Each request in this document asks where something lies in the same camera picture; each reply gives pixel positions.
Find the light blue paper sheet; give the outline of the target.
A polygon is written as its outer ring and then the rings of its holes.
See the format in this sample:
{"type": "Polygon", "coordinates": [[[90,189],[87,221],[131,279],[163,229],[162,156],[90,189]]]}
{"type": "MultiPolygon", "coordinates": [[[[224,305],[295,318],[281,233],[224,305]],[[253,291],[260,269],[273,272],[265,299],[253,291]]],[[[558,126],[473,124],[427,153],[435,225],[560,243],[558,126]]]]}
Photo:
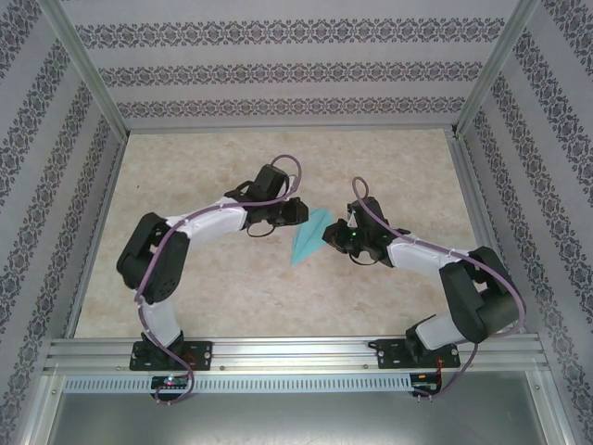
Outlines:
{"type": "Polygon", "coordinates": [[[309,219],[297,227],[293,240],[291,265],[294,266],[322,248],[325,229],[334,223],[334,215],[326,207],[309,212],[309,219]]]}

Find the grey metal sheet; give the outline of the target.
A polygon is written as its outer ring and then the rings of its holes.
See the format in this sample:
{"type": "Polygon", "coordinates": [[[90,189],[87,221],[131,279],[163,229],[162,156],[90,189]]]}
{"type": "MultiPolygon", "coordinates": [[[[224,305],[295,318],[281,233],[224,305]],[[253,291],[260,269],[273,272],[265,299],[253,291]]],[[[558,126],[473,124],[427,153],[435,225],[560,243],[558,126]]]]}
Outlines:
{"type": "Polygon", "coordinates": [[[547,445],[534,410],[400,393],[63,396],[48,445],[547,445]]]}

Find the aluminium corner upright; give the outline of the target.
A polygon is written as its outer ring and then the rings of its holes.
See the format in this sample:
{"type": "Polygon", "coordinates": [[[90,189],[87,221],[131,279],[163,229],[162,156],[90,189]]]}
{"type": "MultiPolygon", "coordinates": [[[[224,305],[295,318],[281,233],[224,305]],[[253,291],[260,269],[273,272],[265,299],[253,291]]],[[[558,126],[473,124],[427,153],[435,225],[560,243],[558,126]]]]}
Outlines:
{"type": "Polygon", "coordinates": [[[526,371],[536,414],[547,445],[577,445],[550,371],[526,371]]]}
{"type": "Polygon", "coordinates": [[[47,445],[64,389],[63,375],[43,375],[34,393],[18,445],[47,445]]]}

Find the aluminium frame crossbar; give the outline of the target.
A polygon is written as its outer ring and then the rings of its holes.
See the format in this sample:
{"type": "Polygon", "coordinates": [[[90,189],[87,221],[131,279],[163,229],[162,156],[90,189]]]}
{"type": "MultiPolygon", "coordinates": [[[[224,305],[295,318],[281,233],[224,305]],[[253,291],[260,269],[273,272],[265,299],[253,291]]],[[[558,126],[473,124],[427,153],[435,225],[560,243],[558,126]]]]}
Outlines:
{"type": "Polygon", "coordinates": [[[348,131],[429,131],[454,133],[452,124],[329,124],[329,125],[222,125],[201,127],[156,127],[131,129],[130,134],[222,134],[222,133],[291,133],[291,132],[348,132],[348,131]]]}

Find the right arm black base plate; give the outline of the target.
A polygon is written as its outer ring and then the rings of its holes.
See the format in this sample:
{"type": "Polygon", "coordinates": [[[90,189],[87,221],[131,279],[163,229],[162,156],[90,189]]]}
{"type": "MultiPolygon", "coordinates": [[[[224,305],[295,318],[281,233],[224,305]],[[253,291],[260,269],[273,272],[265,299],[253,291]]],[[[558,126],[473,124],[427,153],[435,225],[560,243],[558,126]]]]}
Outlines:
{"type": "Polygon", "coordinates": [[[403,338],[383,338],[370,341],[367,346],[375,351],[380,369],[458,369],[461,359],[454,344],[429,350],[422,343],[403,338]]]}

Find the aluminium side rail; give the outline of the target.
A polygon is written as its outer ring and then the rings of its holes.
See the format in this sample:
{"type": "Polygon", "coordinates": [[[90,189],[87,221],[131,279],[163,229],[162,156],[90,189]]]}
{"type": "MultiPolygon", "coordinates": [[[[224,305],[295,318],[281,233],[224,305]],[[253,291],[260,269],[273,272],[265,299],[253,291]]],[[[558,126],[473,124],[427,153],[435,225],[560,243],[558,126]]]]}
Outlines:
{"type": "Polygon", "coordinates": [[[101,196],[100,206],[95,215],[92,233],[89,237],[89,243],[82,261],[82,267],[78,275],[78,281],[74,288],[72,301],[69,305],[69,311],[63,325],[61,338],[74,338],[77,325],[82,313],[82,306],[91,281],[96,256],[99,250],[101,237],[107,222],[109,207],[115,192],[116,184],[120,174],[121,164],[123,162],[126,147],[130,136],[124,138],[118,145],[116,153],[110,164],[110,169],[105,182],[105,187],[101,196]]]}
{"type": "Polygon", "coordinates": [[[504,255],[499,249],[494,228],[488,216],[482,189],[475,175],[467,147],[452,130],[446,129],[445,136],[455,173],[460,183],[462,197],[473,229],[475,241],[479,246],[492,248],[503,261],[504,255]]]}

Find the aluminium mounting rail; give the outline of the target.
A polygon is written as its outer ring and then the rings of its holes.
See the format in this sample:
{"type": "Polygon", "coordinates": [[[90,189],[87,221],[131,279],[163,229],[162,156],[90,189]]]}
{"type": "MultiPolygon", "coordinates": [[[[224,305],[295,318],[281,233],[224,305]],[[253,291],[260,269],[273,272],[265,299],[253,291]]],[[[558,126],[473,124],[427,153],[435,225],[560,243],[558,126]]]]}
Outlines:
{"type": "MultiPolygon", "coordinates": [[[[210,372],[235,375],[352,374],[379,370],[370,337],[214,338],[210,372]]],[[[45,375],[128,374],[132,338],[63,338],[50,343],[45,375]]],[[[469,372],[547,371],[539,336],[489,339],[479,346],[469,372]]]]}

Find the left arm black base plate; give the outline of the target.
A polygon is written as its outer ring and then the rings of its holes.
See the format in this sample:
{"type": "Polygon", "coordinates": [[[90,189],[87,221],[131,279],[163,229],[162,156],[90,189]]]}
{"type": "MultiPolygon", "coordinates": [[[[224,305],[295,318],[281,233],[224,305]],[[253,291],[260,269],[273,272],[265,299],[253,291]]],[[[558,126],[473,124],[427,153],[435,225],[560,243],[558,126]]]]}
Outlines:
{"type": "MultiPolygon", "coordinates": [[[[210,369],[212,349],[212,342],[193,340],[176,341],[169,347],[169,350],[187,363],[193,371],[210,369]]],[[[142,340],[133,343],[129,369],[132,371],[182,371],[185,367],[150,340],[142,340]]]]}

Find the aluminium frame post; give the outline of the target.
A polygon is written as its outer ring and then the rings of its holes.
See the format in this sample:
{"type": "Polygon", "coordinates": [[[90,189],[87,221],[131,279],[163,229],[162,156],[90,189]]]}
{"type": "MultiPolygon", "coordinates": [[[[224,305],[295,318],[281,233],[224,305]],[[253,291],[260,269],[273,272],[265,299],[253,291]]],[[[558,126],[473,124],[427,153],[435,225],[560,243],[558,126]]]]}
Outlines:
{"type": "Polygon", "coordinates": [[[538,3],[539,0],[518,0],[515,9],[512,11],[509,20],[505,24],[500,37],[483,66],[472,91],[469,93],[458,120],[452,126],[452,132],[455,138],[459,138],[467,132],[474,115],[481,107],[489,89],[510,55],[512,47],[523,32],[538,3]]]}
{"type": "Polygon", "coordinates": [[[128,139],[130,130],[60,0],[37,1],[111,129],[119,140],[128,139]]]}

